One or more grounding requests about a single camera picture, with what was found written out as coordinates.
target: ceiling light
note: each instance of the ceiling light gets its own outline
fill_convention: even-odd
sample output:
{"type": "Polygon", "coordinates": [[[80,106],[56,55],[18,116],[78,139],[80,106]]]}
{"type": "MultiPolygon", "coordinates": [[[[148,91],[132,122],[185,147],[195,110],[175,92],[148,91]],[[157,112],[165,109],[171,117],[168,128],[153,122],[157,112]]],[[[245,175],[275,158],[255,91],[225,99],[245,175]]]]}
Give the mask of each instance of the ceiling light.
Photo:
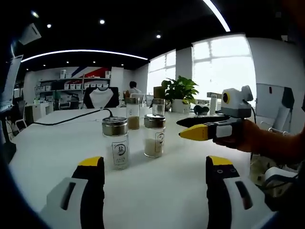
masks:
{"type": "Polygon", "coordinates": [[[39,15],[38,15],[35,11],[31,11],[31,14],[32,14],[35,18],[39,18],[39,15]]]}
{"type": "Polygon", "coordinates": [[[203,0],[203,1],[211,9],[211,11],[215,14],[215,16],[218,18],[218,20],[222,24],[224,30],[226,32],[230,32],[230,28],[229,28],[228,24],[225,22],[223,16],[219,12],[219,10],[215,7],[215,5],[211,2],[211,0],[203,0]]]}
{"type": "Polygon", "coordinates": [[[46,52],[46,53],[39,54],[39,55],[36,55],[36,56],[31,56],[29,58],[26,58],[26,59],[22,60],[21,63],[23,63],[25,61],[32,60],[32,59],[37,58],[37,57],[51,55],[51,54],[57,54],[57,53],[65,53],[65,52],[101,52],[101,53],[109,53],[109,54],[116,54],[116,55],[122,55],[122,56],[129,56],[129,57],[134,57],[134,58],[138,58],[138,59],[142,59],[142,60],[148,60],[147,58],[144,58],[144,57],[141,57],[141,56],[130,55],[130,54],[122,53],[122,52],[111,52],[111,51],[90,50],[90,49],[76,49],[76,50],[73,49],[73,50],[61,50],[61,51],[54,51],[54,52],[46,52]]]}

